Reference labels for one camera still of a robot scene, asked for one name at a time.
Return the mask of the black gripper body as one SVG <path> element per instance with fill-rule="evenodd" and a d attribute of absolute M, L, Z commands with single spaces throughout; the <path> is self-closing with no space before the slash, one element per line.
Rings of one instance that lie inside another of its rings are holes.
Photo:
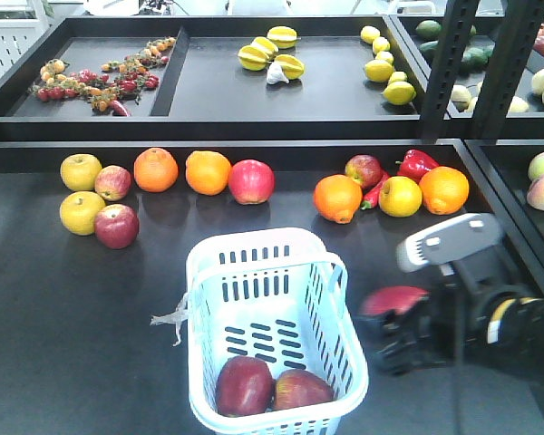
<path fill-rule="evenodd" d="M 468 344 L 483 340 L 491 308 L 521 294 L 519 270 L 503 248 L 486 248 L 436 268 L 438 281 L 423 288 L 428 298 L 408 313 L 366 316 L 359 307 L 355 322 L 380 371 L 401 375 L 457 363 Z"/>

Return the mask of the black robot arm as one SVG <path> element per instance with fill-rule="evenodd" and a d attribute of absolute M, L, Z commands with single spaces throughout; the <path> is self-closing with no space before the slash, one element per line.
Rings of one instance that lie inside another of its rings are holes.
<path fill-rule="evenodd" d="M 361 303 L 355 320 L 376 367 L 397 375 L 471 363 L 544 382 L 544 298 L 509 256 L 487 248 L 438 268 L 430 289 L 386 286 Z"/>

